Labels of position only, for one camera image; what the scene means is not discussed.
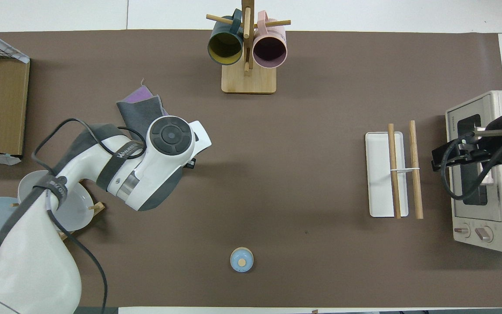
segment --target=white rectangular plate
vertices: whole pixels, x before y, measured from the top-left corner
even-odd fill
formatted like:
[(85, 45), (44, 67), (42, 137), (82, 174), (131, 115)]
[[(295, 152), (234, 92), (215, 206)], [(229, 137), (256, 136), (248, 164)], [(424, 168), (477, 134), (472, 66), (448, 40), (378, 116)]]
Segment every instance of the white rectangular plate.
[[(404, 160), (404, 137), (394, 133), (397, 168), (406, 166)], [(387, 132), (365, 134), (365, 155), (367, 157), (367, 186), (369, 189), (369, 213), (373, 217), (394, 217), (392, 185), (390, 183), (390, 157)], [(408, 192), (406, 173), (398, 173), (400, 215), (408, 216)]]

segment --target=wooden mug holder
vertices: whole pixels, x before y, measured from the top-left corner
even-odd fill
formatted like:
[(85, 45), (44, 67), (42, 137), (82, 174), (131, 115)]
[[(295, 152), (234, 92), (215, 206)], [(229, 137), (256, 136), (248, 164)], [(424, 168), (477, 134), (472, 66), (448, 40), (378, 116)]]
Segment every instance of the wooden mug holder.
[[(255, 0), (241, 0), (243, 12), (243, 55), (239, 61), (231, 65), (222, 66), (221, 87), (229, 94), (273, 94), (276, 91), (276, 69), (254, 66), (253, 39), (255, 38), (254, 23)], [(207, 19), (231, 24), (232, 20), (207, 14)], [(291, 20), (269, 22), (269, 26), (290, 25)]]

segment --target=dark green mug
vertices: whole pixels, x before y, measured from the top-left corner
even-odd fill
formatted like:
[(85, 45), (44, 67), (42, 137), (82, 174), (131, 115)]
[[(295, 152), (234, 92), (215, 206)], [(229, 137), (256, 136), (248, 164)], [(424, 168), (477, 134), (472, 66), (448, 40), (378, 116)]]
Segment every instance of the dark green mug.
[(232, 20), (230, 24), (216, 22), (210, 35), (209, 56), (218, 64), (230, 65), (237, 62), (243, 54), (243, 31), (241, 30), (241, 10), (235, 9), (233, 16), (224, 16)]

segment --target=mug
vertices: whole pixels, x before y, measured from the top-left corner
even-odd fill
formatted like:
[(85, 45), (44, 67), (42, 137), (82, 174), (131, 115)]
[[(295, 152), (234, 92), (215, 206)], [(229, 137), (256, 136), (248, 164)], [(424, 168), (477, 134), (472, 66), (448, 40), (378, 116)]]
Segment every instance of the mug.
[(224, 16), (233, 20), (231, 25), (216, 22), (209, 39), (209, 56), (221, 65), (237, 62), (243, 54), (243, 31), (241, 30), (241, 10), (235, 9), (233, 16)]
[(263, 68), (277, 68), (286, 60), (288, 47), (285, 38), (284, 26), (267, 27), (267, 22), (276, 20), (268, 18), (267, 12), (259, 12), (257, 20), (258, 31), (255, 32), (253, 41), (253, 60)]

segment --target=black cable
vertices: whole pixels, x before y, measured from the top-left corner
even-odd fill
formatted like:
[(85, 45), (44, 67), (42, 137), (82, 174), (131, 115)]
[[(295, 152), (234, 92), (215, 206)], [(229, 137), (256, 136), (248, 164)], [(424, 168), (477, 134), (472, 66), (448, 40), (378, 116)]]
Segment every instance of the black cable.
[[(50, 133), (50, 135), (48, 135), (45, 139), (43, 139), (43, 141), (38, 145), (38, 147), (36, 147), (36, 149), (34, 149), (34, 151), (32, 152), (32, 159), (34, 159), (34, 161), (36, 163), (38, 163), (40, 166), (44, 167), (48, 171), (48, 173), (50, 173), (51, 175), (55, 176), (57, 173), (54, 172), (54, 169), (52, 169), (52, 167), (48, 166), (46, 163), (44, 163), (43, 161), (38, 159), (38, 157), (36, 157), (36, 154), (59, 131), (59, 129), (61, 129), (61, 127), (63, 127), (64, 125), (66, 125), (67, 123), (69, 123), (71, 121), (76, 121), (76, 122), (82, 124), (85, 127), (85, 129), (88, 131), (88, 133), (90, 133), (92, 138), (96, 141), (96, 143), (98, 143), (98, 145), (100, 145), (100, 147), (102, 147), (110, 155), (114, 154), (114, 152), (111, 149), (107, 148), (106, 145), (104, 145), (104, 143), (102, 143), (102, 141), (100, 141), (100, 139), (98, 139), (98, 137), (96, 137), (96, 135), (94, 134), (92, 129), (90, 129), (89, 125), (86, 124), (84, 121), (82, 121), (81, 119), (77, 119), (77, 118), (65, 119), (54, 129), (54, 131), (52, 131), (52, 133)], [(141, 139), (141, 141), (143, 143), (142, 151), (140, 153), (138, 153), (137, 155), (132, 155), (132, 156), (127, 157), (127, 159), (135, 159), (135, 158), (142, 156), (143, 153), (145, 153), (146, 148), (147, 148), (145, 138), (142, 137), (142, 135), (139, 132), (132, 130), (128, 127), (121, 126), (121, 127), (118, 127), (118, 129), (131, 131), (132, 133), (136, 134)]]
[(468, 189), (466, 189), (464, 194), (462, 194), (462, 195), (454, 194), (454, 192), (451, 190), (451, 188), (447, 182), (447, 177), (446, 177), (446, 172), (445, 172), (447, 162), (448, 162), (448, 157), (450, 156), (452, 150), (459, 143), (461, 143), (466, 138), (473, 137), (473, 136), (474, 136), (474, 132), (469, 132), (469, 133), (466, 133), (466, 134), (458, 137), (458, 139), (455, 139), (454, 141), (452, 141), (452, 143), (447, 147), (446, 151), (444, 152), (443, 158), (441, 160), (440, 173), (441, 173), (441, 182), (443, 183), (444, 190), (447, 192), (448, 195), (450, 195), (450, 197), (452, 197), (453, 199), (456, 199), (458, 201), (460, 201), (462, 199), (467, 199), (468, 197), (470, 197), (470, 195), (474, 194), (474, 192), (478, 189), (478, 187), (480, 186), (482, 181), (485, 179), (486, 175), (488, 175), (488, 173), (490, 172), (492, 167), (496, 166), (499, 159), (502, 157), (502, 146), (501, 146), (494, 153), (494, 155), (491, 157), (491, 159), (489, 159), (489, 161), (486, 163), (484, 169), (482, 170), (482, 172), (480, 173), (480, 175), (476, 179), (475, 183), (473, 183), (473, 185), (471, 185)]
[(104, 273), (104, 269), (98, 262), (98, 259), (90, 252), (89, 249), (86, 248), (80, 241), (78, 241), (70, 232), (65, 230), (65, 228), (59, 223), (58, 219), (55, 218), (54, 213), (51, 211), (51, 209), (47, 210), (48, 216), (50, 216), (50, 219), (52, 222), (63, 232), (71, 241), (73, 241), (74, 244), (78, 245), (91, 259), (94, 264), (96, 264), (96, 267), (98, 267), (98, 270), (100, 272), (100, 275), (102, 276), (102, 281), (104, 282), (104, 299), (102, 301), (102, 311), (100, 313), (104, 314), (104, 311), (106, 309), (106, 300), (108, 299), (108, 281), (106, 280), (106, 274)]

